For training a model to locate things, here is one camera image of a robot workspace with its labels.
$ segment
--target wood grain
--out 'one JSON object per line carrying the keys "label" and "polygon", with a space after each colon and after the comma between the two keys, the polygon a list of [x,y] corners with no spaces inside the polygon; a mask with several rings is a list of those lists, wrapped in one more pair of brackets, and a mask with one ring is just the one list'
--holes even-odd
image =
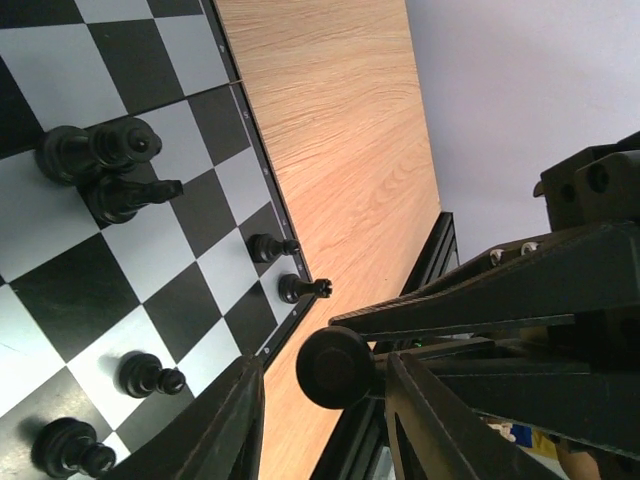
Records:
{"label": "wood grain", "polygon": [[302,342],[396,296],[440,213],[402,0],[218,0],[318,301],[266,374],[261,478],[309,478],[340,414],[300,391]]}

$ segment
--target black pawn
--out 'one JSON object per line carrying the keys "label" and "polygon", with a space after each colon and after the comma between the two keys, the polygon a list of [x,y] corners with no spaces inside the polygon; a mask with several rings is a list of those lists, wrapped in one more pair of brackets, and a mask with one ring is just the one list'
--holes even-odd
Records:
{"label": "black pawn", "polygon": [[331,280],[321,278],[313,283],[305,282],[295,274],[284,275],[278,282],[280,299],[287,303],[298,303],[304,295],[314,295],[317,298],[329,298],[333,286]]}
{"label": "black pawn", "polygon": [[95,429],[74,418],[60,418],[44,427],[31,453],[34,464],[52,478],[76,473],[99,478],[116,464],[115,452],[97,441]]}
{"label": "black pawn", "polygon": [[162,368],[160,360],[149,353],[139,353],[129,358],[120,368],[120,387],[133,398],[145,398],[153,392],[167,395],[180,393],[186,378],[177,368]]}
{"label": "black pawn", "polygon": [[280,255],[300,253],[300,242],[297,240],[276,240],[273,235],[265,233],[254,235],[249,239],[251,258],[256,263],[271,263]]}
{"label": "black pawn", "polygon": [[160,153],[162,141],[138,118],[91,130],[62,126],[47,132],[36,149],[40,170],[63,185],[86,185],[103,172],[126,172]]}
{"label": "black pawn", "polygon": [[106,175],[84,191],[89,210],[106,223],[125,223],[150,203],[164,203],[182,195],[182,182],[162,180],[151,183],[128,182]]}

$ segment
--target screw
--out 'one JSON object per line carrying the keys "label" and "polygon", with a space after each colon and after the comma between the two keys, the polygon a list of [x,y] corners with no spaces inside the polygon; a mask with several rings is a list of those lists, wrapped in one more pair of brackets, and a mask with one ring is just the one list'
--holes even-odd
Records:
{"label": "screw", "polygon": [[494,267],[497,267],[498,265],[500,265],[500,263],[502,262],[503,253],[504,253],[504,250],[502,250],[501,248],[495,248],[491,250],[491,252],[489,253],[489,258],[491,259],[491,265],[493,265]]}
{"label": "screw", "polygon": [[527,242],[520,248],[520,255],[526,255],[527,253],[535,252],[540,244],[538,242]]}

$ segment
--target black frame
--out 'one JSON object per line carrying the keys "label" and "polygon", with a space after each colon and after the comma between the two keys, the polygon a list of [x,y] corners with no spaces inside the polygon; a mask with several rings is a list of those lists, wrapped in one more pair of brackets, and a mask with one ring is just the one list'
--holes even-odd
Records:
{"label": "black frame", "polygon": [[[401,295],[410,293],[444,275],[457,255],[453,214],[443,212],[434,225]],[[410,341],[378,342],[375,354],[401,350]],[[360,480],[367,477],[382,446],[388,445],[384,401],[365,398],[346,408],[336,424],[311,479]]]}

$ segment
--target light wood surface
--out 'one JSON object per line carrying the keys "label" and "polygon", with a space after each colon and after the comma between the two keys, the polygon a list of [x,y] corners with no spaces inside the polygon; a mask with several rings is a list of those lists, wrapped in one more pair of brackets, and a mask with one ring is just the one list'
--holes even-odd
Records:
{"label": "light wood surface", "polygon": [[340,412],[300,391],[302,342],[396,296],[440,213],[402,0],[217,0],[314,277],[333,280],[266,373],[261,478],[309,478]]}

